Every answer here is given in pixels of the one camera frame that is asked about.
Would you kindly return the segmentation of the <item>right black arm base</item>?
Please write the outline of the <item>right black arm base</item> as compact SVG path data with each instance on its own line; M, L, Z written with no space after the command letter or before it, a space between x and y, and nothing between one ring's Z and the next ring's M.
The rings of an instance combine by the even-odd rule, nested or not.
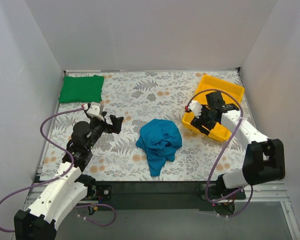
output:
M211 200L217 200L226 195L231 194L234 190L235 190L235 188L220 191L217 189L217 187L214 184L212 184L212 185L209 185L209 187L208 187L208 197ZM199 186L195 187L194 193L197 194L200 199L206 200L206 194L205 194L206 193L206 184L200 184ZM246 193L244 190L241 190L241 191L237 192L234 196L231 196L231 197L229 196L227 198L227 200L233 199L233 197L235 197L236 200L245 200Z

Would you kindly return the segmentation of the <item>yellow plastic bin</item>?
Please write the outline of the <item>yellow plastic bin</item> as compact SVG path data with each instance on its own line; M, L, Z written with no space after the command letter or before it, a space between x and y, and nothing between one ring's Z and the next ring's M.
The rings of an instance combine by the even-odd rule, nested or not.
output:
M226 104L234 104L242 102L245 89L234 83L225 80L204 75L195 91L195 101L199 102L203 107L203 113L209 117L209 111L214 102L223 101ZM231 132L218 122L208 121L199 123L199 119L195 117L193 112L186 112L182 118L184 127L197 133L206 135L214 140L224 142L227 141Z

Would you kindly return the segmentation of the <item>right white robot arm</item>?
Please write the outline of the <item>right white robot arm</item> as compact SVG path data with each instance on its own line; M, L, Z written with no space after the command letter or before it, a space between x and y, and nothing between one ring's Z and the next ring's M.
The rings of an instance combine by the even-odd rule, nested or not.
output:
M190 124L201 133L208 135L216 124L220 124L230 131L230 139L236 138L245 149L242 168L219 175L216 180L217 195L227 199L236 188L284 179L286 169L283 142L258 131L244 119L239 102L227 103L223 95L225 91L208 89L206 104L192 98L185 111L194 114Z

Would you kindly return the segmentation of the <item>blue t shirt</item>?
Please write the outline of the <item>blue t shirt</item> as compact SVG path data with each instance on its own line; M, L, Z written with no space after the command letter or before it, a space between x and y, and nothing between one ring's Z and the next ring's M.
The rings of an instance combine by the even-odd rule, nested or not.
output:
M173 121L153 119L141 127L135 145L145 152L150 175L158 177L167 161L175 161L176 151L182 147L183 142Z

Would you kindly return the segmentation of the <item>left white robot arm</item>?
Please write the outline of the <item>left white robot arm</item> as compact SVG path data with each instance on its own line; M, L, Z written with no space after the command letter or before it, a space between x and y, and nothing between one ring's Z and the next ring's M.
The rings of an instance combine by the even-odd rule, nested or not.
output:
M72 129L70 141L57 173L39 197L27 208L14 216L17 240L53 240L65 217L82 199L96 196L96 180L83 174L93 154L92 148L103 133L119 134L123 117L110 115L111 123L105 120L106 112L92 115L89 122L79 121Z

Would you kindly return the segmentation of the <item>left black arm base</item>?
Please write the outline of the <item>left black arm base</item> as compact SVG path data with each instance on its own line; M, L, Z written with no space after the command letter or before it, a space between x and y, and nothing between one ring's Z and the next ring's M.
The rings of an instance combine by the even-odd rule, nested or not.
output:
M112 186L101 184L92 176L84 175L83 184L87 187L87 195L84 200L87 201L109 201L112 197Z

